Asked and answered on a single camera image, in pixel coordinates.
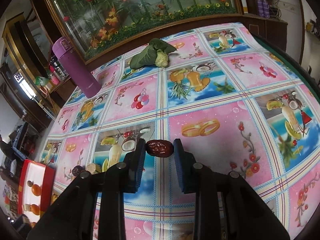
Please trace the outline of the purple bottles on shelf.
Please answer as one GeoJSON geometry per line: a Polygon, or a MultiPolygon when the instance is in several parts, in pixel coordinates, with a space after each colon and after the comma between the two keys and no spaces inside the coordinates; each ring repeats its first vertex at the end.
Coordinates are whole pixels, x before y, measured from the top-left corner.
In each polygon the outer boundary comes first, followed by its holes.
{"type": "Polygon", "coordinates": [[[270,6],[267,0],[257,0],[257,7],[260,17],[270,18],[270,6]]]}

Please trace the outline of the large orange tangerine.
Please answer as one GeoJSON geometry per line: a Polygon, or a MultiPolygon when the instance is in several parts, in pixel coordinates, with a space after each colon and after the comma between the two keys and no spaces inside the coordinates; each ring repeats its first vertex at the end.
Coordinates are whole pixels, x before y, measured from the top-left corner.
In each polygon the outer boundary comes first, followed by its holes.
{"type": "Polygon", "coordinates": [[[31,187],[31,191],[32,191],[33,195],[38,197],[41,195],[42,189],[39,185],[33,184],[33,186],[31,187]]]}

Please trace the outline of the pink thermos on cabinet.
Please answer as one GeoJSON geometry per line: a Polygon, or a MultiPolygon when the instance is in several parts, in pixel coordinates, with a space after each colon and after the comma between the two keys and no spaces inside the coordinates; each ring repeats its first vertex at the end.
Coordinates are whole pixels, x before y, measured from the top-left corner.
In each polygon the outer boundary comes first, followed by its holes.
{"type": "Polygon", "coordinates": [[[51,80],[54,85],[58,85],[60,83],[60,79],[58,78],[55,68],[53,66],[49,66],[49,70],[51,72],[51,80]]]}

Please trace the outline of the beige cake piece behind kiwi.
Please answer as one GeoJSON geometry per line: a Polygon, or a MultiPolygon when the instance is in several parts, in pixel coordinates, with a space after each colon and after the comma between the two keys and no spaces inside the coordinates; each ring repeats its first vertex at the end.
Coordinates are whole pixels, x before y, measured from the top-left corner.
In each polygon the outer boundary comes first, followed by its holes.
{"type": "Polygon", "coordinates": [[[98,174],[101,172],[101,167],[98,164],[90,163],[86,166],[86,171],[90,172],[91,174],[98,174]]]}

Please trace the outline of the colourful fruit print tablecloth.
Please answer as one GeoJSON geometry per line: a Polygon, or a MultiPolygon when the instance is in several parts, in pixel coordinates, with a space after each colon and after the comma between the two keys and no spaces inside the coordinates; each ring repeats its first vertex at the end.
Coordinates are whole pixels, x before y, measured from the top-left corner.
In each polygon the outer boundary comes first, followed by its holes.
{"type": "Polygon", "coordinates": [[[55,169],[52,200],[76,165],[120,162],[139,139],[180,139],[214,172],[237,172],[291,239],[319,210],[319,87],[295,60],[241,23],[164,38],[177,50],[166,68],[132,70],[143,47],[93,71],[100,92],[68,96],[40,161],[55,169]]]}

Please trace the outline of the dark wooden cabinet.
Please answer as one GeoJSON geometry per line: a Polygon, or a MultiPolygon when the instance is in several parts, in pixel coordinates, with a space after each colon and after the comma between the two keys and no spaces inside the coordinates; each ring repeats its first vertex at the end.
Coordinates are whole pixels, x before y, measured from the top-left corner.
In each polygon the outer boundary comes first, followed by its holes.
{"type": "Polygon", "coordinates": [[[255,35],[265,38],[283,51],[287,48],[287,25],[282,20],[262,18],[255,15],[243,15],[243,25],[255,35]]]}

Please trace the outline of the dark red jujube date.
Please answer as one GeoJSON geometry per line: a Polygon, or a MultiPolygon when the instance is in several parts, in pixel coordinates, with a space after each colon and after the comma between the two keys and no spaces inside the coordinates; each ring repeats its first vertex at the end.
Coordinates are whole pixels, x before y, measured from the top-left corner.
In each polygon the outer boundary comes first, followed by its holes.
{"type": "Polygon", "coordinates": [[[149,155],[159,158],[167,158],[174,153],[173,144],[167,140],[149,140],[145,149],[149,155]]]}

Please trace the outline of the floral glass screen panel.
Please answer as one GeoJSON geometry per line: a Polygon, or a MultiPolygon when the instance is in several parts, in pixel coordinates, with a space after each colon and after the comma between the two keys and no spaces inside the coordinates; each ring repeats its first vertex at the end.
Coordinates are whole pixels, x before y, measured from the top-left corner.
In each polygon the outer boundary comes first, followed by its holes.
{"type": "Polygon", "coordinates": [[[45,0],[61,33],[89,61],[157,27],[208,15],[239,13],[240,0],[45,0]]]}

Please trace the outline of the red rimmed white tray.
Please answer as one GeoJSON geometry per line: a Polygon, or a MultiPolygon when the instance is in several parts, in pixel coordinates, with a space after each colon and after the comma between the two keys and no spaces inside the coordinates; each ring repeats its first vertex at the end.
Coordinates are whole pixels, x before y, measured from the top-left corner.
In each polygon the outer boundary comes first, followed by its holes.
{"type": "Polygon", "coordinates": [[[51,203],[55,170],[42,163],[25,160],[18,186],[18,213],[38,222],[51,203]]]}

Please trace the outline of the dark purple round fruit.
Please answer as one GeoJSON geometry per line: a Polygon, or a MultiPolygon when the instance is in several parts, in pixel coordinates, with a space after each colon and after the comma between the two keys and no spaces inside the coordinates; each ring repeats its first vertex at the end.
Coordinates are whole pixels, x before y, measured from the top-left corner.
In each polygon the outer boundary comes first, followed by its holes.
{"type": "Polygon", "coordinates": [[[72,175],[77,177],[83,170],[84,168],[81,165],[76,165],[72,169],[72,175]]]}

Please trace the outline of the green leafy cauliflower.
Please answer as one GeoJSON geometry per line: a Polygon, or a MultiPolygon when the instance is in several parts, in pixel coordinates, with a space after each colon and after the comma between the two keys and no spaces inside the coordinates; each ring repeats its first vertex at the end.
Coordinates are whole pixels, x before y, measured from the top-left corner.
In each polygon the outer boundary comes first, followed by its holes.
{"type": "Polygon", "coordinates": [[[133,70],[153,65],[166,68],[169,65],[169,54],[176,50],[171,44],[159,38],[153,38],[139,54],[132,57],[129,66],[133,70]]]}

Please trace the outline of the purple thermos bottle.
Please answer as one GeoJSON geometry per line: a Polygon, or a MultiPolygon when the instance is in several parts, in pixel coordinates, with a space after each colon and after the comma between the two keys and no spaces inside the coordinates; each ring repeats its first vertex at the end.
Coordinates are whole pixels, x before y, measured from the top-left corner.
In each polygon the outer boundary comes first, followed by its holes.
{"type": "Polygon", "coordinates": [[[87,98],[92,98],[101,90],[101,84],[86,68],[75,48],[65,36],[53,44],[52,50],[60,64],[87,98]]]}

